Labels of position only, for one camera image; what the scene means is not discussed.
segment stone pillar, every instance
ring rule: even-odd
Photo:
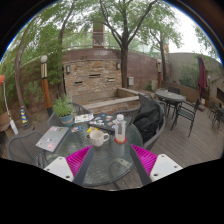
[[[104,48],[104,25],[93,23],[93,48]]]

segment bench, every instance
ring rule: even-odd
[[[2,114],[0,116],[0,132],[5,132],[5,134],[7,135],[8,140],[10,140],[10,138],[13,136],[14,132],[11,128],[10,125],[10,118],[7,112],[5,112],[4,114]]]

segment green plant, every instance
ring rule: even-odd
[[[66,94],[55,100],[52,109],[58,117],[65,117],[73,112],[73,106],[69,104]]]

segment paper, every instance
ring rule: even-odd
[[[90,121],[93,119],[93,114],[83,114],[75,117],[74,123]]]

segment wall lamp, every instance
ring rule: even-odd
[[[120,62],[117,62],[116,67],[117,67],[117,69],[120,69],[121,68]]]
[[[70,65],[66,66],[66,73],[69,74],[70,73]]]

